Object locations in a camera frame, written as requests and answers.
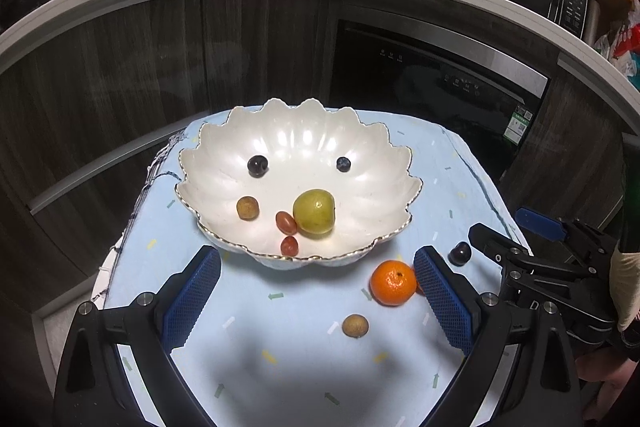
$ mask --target plastic bag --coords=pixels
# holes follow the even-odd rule
[[[640,90],[640,3],[634,0],[628,21],[613,43],[611,64]]]
[[[593,45],[593,49],[596,50],[602,57],[609,60],[609,54],[611,52],[611,44],[609,44],[609,38],[606,34],[601,36]]]

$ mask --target blueberry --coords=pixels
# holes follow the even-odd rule
[[[350,159],[340,156],[335,162],[335,168],[340,172],[349,172],[349,169],[351,169]]]
[[[449,252],[449,262],[454,266],[463,266],[471,259],[471,247],[464,241],[460,241]]]
[[[250,174],[256,178],[260,178],[265,172],[267,172],[268,167],[269,162],[267,161],[267,158],[260,154],[252,156],[246,164],[246,168],[249,169]]]

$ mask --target screw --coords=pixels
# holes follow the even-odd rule
[[[91,301],[80,303],[80,305],[78,306],[78,313],[81,315],[88,315],[93,307],[94,304]]]
[[[487,306],[495,306],[498,303],[498,296],[495,293],[485,292],[481,295],[482,302]]]
[[[154,300],[154,295],[151,292],[143,292],[136,297],[136,302],[140,306],[149,306]]]
[[[544,304],[542,304],[542,308],[545,312],[547,312],[550,315],[558,313],[558,306],[556,306],[555,304],[553,304],[553,302],[550,302],[550,301],[547,301]]]

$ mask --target green grape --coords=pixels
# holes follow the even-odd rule
[[[293,218],[303,232],[314,235],[329,232],[335,224],[334,197],[322,188],[303,192],[293,203]]]

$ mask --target table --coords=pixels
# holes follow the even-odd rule
[[[128,305],[157,291],[208,243],[193,214],[177,200],[178,152],[194,148],[204,121],[221,124],[227,111],[196,120],[172,137],[149,167],[129,226],[102,266],[92,300],[105,308]],[[463,140],[443,127],[382,112],[358,111],[363,123],[382,121],[394,145],[412,148],[410,173],[424,187],[412,223],[344,267],[275,271],[247,255],[222,252],[222,275],[184,347],[172,359],[219,427],[414,427],[437,402],[462,363],[449,346],[426,299],[398,308],[371,299],[368,280],[386,259],[411,264],[433,245],[444,254],[482,222],[529,248],[488,175]],[[477,291],[498,292],[500,269],[474,250],[453,270]],[[345,336],[350,314],[367,317],[361,339]],[[128,346],[123,365],[145,418],[164,425]],[[493,412],[513,361],[508,347],[474,425]]]

